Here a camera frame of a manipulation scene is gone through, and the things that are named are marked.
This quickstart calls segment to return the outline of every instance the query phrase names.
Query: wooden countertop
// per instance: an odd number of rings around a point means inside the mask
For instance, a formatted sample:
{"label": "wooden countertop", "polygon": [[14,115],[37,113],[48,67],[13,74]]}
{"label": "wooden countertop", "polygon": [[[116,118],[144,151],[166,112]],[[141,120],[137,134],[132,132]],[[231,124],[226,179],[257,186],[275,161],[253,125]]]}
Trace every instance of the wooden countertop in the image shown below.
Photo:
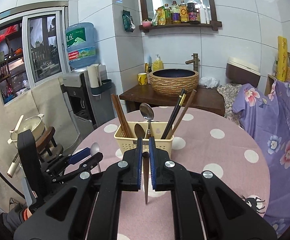
{"label": "wooden countertop", "polygon": [[[223,96],[215,89],[197,87],[197,93],[190,107],[209,111],[224,116],[225,107]],[[157,106],[175,106],[177,97],[168,97],[158,94],[151,85],[137,85],[119,96],[119,99],[147,103]]]}

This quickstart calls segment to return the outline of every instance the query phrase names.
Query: metal bolt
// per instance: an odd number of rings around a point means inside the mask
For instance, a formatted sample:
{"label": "metal bolt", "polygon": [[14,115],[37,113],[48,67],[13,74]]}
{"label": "metal bolt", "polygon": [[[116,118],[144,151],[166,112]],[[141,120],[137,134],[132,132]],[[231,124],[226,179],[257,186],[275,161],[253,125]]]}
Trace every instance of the metal bolt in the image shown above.
{"label": "metal bolt", "polygon": [[210,179],[211,177],[213,177],[213,173],[210,172],[210,171],[204,171],[203,172],[203,177],[207,178],[207,179]]}
{"label": "metal bolt", "polygon": [[120,168],[125,168],[128,165],[128,162],[127,161],[120,161],[117,165]]}
{"label": "metal bolt", "polygon": [[167,168],[172,168],[172,167],[175,166],[175,162],[173,162],[173,161],[167,161],[167,162],[165,162],[165,166]]}
{"label": "metal bolt", "polygon": [[89,176],[90,176],[90,174],[89,174],[89,172],[87,172],[87,171],[83,171],[81,174],[79,174],[79,177],[80,177],[81,179],[88,179]]}

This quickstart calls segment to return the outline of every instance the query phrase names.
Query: pink bowl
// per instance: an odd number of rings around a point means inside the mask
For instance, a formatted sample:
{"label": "pink bowl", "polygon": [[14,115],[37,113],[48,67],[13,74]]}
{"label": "pink bowl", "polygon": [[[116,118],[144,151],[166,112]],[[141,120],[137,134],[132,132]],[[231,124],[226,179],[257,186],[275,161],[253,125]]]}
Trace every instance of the pink bowl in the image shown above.
{"label": "pink bowl", "polygon": [[144,26],[144,28],[147,28],[147,27],[152,26],[152,22],[149,22],[149,21],[142,22],[142,25]]}

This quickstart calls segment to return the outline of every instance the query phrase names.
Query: polka dot tablecloth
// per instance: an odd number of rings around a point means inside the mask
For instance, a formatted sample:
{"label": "polka dot tablecloth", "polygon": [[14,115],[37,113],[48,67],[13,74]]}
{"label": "polka dot tablecloth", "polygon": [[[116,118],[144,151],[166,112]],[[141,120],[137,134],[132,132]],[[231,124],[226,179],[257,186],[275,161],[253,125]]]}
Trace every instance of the polka dot tablecloth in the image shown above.
{"label": "polka dot tablecloth", "polygon": [[[173,107],[153,110],[155,121],[167,122]],[[126,119],[144,121],[140,111],[128,113]],[[100,162],[102,171],[123,158],[114,139],[118,126],[117,118],[109,121],[87,136],[77,148],[81,150],[97,142],[104,155]],[[261,149],[248,133],[224,117],[189,108],[174,136],[173,161],[189,171],[212,171],[247,205],[264,215],[270,196],[270,174]],[[81,162],[70,165],[66,173],[77,169]],[[149,199],[145,205],[143,181],[139,192],[122,192],[117,239],[174,240],[170,193],[155,192],[149,181]]]}

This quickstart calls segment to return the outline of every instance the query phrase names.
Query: faucet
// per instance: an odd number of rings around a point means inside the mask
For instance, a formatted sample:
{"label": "faucet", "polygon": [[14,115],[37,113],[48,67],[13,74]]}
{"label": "faucet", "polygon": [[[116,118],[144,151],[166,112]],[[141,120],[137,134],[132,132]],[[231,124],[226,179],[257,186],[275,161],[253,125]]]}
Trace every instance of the faucet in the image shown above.
{"label": "faucet", "polygon": [[199,62],[198,53],[193,53],[192,57],[193,59],[186,61],[185,64],[188,65],[193,63],[194,70],[198,72],[198,62]]}

